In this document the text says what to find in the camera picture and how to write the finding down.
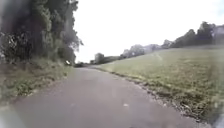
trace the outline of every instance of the overcast sky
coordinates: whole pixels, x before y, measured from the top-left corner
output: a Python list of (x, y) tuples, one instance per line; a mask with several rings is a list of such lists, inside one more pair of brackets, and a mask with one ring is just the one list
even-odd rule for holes
[(77, 61), (97, 52), (119, 55), (134, 44), (175, 40), (202, 21), (224, 24), (224, 0), (79, 0), (75, 30), (85, 46)]

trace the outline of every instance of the vegetation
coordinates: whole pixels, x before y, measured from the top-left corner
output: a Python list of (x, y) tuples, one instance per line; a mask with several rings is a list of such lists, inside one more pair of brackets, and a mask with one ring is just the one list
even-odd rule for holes
[(34, 57), (74, 63), (82, 45), (73, 30), (76, 0), (8, 0), (2, 15), (1, 53), (7, 62)]
[(98, 68), (147, 82), (150, 90), (179, 104), (186, 115), (209, 120), (224, 98), (224, 46), (204, 47), (161, 50)]
[(33, 59), (10, 65), (1, 64), (1, 104), (47, 87), (51, 82), (67, 76), (69, 70), (70, 67), (64, 66), (60, 61), (52, 62), (46, 59)]
[(192, 45), (212, 44), (212, 32), (215, 27), (214, 24), (202, 22), (197, 33), (195, 33), (193, 29), (190, 29), (185, 35), (178, 37), (174, 42), (165, 40), (162, 48), (181, 48)]
[(66, 75), (82, 41), (73, 30), (77, 0), (7, 0), (1, 9), (1, 102)]

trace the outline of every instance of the asphalt road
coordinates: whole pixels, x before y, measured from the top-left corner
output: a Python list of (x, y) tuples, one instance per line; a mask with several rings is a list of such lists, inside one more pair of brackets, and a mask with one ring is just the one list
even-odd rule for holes
[(159, 104), (138, 85), (93, 69), (75, 69), (55, 86), (18, 101), (13, 109), (27, 128), (201, 127)]

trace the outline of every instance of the grass verge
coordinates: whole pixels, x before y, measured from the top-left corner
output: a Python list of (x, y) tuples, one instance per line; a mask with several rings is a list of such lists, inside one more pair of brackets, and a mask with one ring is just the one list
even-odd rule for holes
[(36, 89), (47, 87), (51, 82), (66, 76), (70, 67), (60, 62), (33, 59), (26, 62), (1, 64), (1, 104), (27, 96)]
[(186, 116), (212, 123), (224, 99), (223, 53), (223, 48), (161, 50), (97, 68), (146, 82)]

